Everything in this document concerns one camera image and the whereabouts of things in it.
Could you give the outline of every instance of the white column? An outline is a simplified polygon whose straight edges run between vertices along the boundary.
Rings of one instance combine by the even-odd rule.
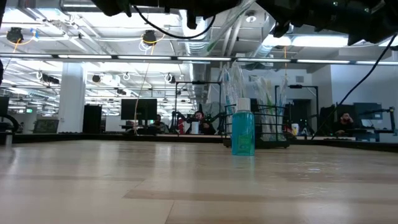
[[[32,134],[37,120],[37,107],[27,107],[24,116],[24,129],[23,134]]]
[[[81,63],[63,63],[58,132],[83,131],[86,72]]]

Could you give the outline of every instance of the white bottle cap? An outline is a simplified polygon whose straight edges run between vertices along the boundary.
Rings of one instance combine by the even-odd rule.
[[[236,111],[248,110],[250,111],[250,98],[238,98],[236,103]]]

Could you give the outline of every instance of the fluorescent light fixture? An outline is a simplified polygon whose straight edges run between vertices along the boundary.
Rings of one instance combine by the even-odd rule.
[[[274,59],[274,58],[238,58],[238,62],[273,62],[273,63],[289,63],[291,59]]]
[[[10,90],[13,91],[14,93],[17,93],[17,94],[23,94],[23,95],[28,95],[29,94],[27,91],[21,90],[21,89],[18,89],[18,88],[10,88]]]
[[[262,42],[264,46],[290,46],[292,45],[292,40],[289,37],[277,38],[273,35],[268,35],[267,38]]]
[[[64,4],[64,7],[96,7],[94,4]]]
[[[330,64],[348,64],[348,60],[297,60],[297,63],[330,63]]]
[[[118,56],[119,59],[131,59],[131,60],[171,60],[171,57],[163,56]]]
[[[13,81],[10,80],[2,80],[3,83],[11,84],[11,85],[16,85]]]
[[[374,61],[357,61],[356,65],[374,65]],[[398,65],[398,62],[379,62],[379,65]]]
[[[347,37],[337,35],[301,35],[292,41],[296,47],[345,47],[347,43]]]
[[[60,58],[112,59],[110,55],[58,55]]]
[[[387,47],[388,43],[391,41],[391,38],[388,38],[386,41],[382,42],[379,44],[380,47]],[[396,46],[398,45],[398,38],[395,38],[394,41],[392,42],[391,46]]]
[[[17,85],[17,87],[18,87],[18,88],[35,88],[35,89],[38,89],[38,88],[48,88],[47,86],[20,86],[20,85]]]
[[[25,109],[25,106],[9,106],[8,109]]]
[[[177,57],[178,60],[193,60],[193,61],[222,61],[230,62],[230,57]]]
[[[52,58],[51,55],[46,55],[46,54],[0,54],[0,57],[11,57],[11,58]]]

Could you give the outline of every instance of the monitor screen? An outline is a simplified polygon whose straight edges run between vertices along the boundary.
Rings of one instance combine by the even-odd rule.
[[[122,99],[121,119],[134,119],[136,101]],[[157,115],[157,99],[140,99],[137,105],[137,120],[155,120]]]
[[[0,96],[0,115],[7,114],[9,98]]]
[[[354,103],[354,106],[359,119],[383,119],[380,103]]]

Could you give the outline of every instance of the wooden table surface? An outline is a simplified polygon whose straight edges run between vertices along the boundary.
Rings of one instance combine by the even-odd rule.
[[[398,154],[67,141],[0,147],[1,224],[398,223]]]

